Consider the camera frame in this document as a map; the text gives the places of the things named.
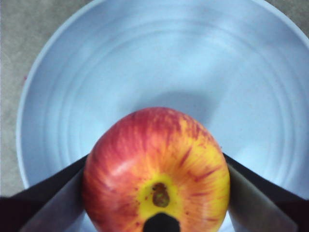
dark object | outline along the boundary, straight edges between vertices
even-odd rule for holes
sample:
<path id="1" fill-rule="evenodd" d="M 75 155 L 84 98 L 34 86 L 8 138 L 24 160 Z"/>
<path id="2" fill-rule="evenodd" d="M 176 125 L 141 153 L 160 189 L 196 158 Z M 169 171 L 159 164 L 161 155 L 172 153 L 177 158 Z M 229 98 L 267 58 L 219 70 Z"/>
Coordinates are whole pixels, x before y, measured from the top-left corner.
<path id="1" fill-rule="evenodd" d="M 308 200 L 265 180 L 226 154 L 224 156 L 232 183 L 229 213 L 236 231 L 309 231 Z"/>
<path id="2" fill-rule="evenodd" d="M 67 222 L 70 224 L 79 217 L 78 209 L 80 206 L 77 206 L 75 210 L 75 214 L 67 214 L 65 211 L 60 211 L 57 207 L 59 206 L 59 202 L 66 202 L 67 199 L 73 200 L 78 199 L 79 195 L 70 195 L 68 196 L 65 194 L 66 191 L 70 191 L 71 194 L 74 189 L 78 188 L 80 184 L 79 177 L 75 178 L 75 183 L 77 185 L 71 184 L 70 187 L 66 187 L 62 193 L 59 191 L 65 186 L 69 185 L 70 180 L 72 180 L 78 172 L 80 172 L 85 164 L 86 157 L 81 158 L 80 160 L 76 161 L 72 165 L 68 166 L 67 168 L 61 170 L 60 172 L 56 173 L 55 175 L 51 176 L 50 178 L 10 197 L 1 197 L 0 198 L 0 231 L 3 232 L 16 232 L 19 231 L 22 226 L 29 221 L 35 214 L 39 213 L 41 209 L 45 206 L 45 204 L 52 200 L 55 196 L 57 196 L 58 200 L 53 200 L 55 202 L 55 210 L 57 213 L 53 215 L 53 217 L 59 218 L 67 218 Z M 55 221 L 58 219 L 51 217 L 47 221 L 43 223 L 43 226 L 46 230 L 41 231 L 48 231 L 50 228 L 53 228 L 55 225 Z"/>
<path id="3" fill-rule="evenodd" d="M 179 222 L 173 217 L 159 213 L 145 222 L 143 232 L 180 232 Z"/>

apple skin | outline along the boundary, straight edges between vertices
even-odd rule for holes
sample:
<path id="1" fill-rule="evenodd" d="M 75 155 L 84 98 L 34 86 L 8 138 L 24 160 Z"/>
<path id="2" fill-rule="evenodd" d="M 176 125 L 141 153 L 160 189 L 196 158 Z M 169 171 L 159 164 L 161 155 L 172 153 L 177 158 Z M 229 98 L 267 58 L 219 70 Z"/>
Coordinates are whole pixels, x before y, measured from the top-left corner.
<path id="1" fill-rule="evenodd" d="M 153 187 L 169 203 L 156 206 Z M 226 215 L 230 177 L 224 156 L 199 122 L 179 111 L 145 108 L 127 115 L 97 141 L 84 168 L 85 209 L 101 232 L 141 232 L 166 213 L 181 232 L 218 231 Z"/>

red streak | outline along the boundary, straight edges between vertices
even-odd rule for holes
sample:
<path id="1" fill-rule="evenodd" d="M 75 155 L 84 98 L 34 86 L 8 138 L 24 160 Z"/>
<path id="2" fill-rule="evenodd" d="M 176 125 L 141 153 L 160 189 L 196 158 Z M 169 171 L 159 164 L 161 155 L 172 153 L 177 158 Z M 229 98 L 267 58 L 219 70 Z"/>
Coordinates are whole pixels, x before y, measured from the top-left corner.
<path id="1" fill-rule="evenodd" d="M 198 196 L 205 196 L 205 195 L 208 195 L 208 194 L 209 194 L 209 192 L 198 192 L 198 193 L 193 193 L 190 196 L 191 197 L 198 197 Z"/>
<path id="2" fill-rule="evenodd" d="M 179 163 L 179 167 L 181 167 L 181 166 L 183 165 L 183 163 L 185 162 L 185 160 L 188 158 L 188 156 L 189 156 L 191 150 L 192 150 L 192 147 L 190 147 L 190 148 L 188 149 L 188 151 L 185 153 L 185 155 L 183 156 L 182 160 L 181 160 L 180 163 Z"/>
<path id="3" fill-rule="evenodd" d="M 205 174 L 203 174 L 203 175 L 197 176 L 197 177 L 194 179 L 194 181 L 195 181 L 195 182 L 198 182 L 198 181 L 200 181 L 200 180 L 206 178 L 207 176 L 211 175 L 211 174 L 214 173 L 215 171 L 219 170 L 220 168 L 221 168 L 221 167 L 218 166 L 218 167 L 214 168 L 213 170 L 211 170 L 211 171 L 209 171 L 209 172 L 207 172 L 207 173 L 205 173 Z"/>
<path id="4" fill-rule="evenodd" d="M 212 218 L 212 217 L 209 217 L 209 218 L 207 218 L 206 220 L 207 220 L 207 221 L 218 221 L 217 218 Z"/>

apple calyx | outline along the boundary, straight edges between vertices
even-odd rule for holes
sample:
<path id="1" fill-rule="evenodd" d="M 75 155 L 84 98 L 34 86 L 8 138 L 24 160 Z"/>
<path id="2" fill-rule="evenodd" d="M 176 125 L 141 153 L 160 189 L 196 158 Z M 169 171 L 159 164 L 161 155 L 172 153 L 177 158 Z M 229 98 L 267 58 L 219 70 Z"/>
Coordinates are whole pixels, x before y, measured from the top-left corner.
<path id="1" fill-rule="evenodd" d="M 169 194 L 163 183 L 156 183 L 153 186 L 153 203 L 158 207 L 167 207 L 169 204 Z"/>

apple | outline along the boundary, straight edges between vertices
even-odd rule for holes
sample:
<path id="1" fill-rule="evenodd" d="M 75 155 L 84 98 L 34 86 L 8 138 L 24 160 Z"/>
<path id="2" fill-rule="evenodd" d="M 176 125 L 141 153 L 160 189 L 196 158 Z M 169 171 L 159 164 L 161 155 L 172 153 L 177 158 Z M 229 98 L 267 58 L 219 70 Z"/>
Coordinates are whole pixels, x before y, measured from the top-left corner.
<path id="1" fill-rule="evenodd" d="M 230 177 L 218 143 L 179 111 L 145 108 L 115 123 L 87 157 L 82 197 L 102 232 L 141 232 L 164 213 L 181 232 L 218 231 Z"/>

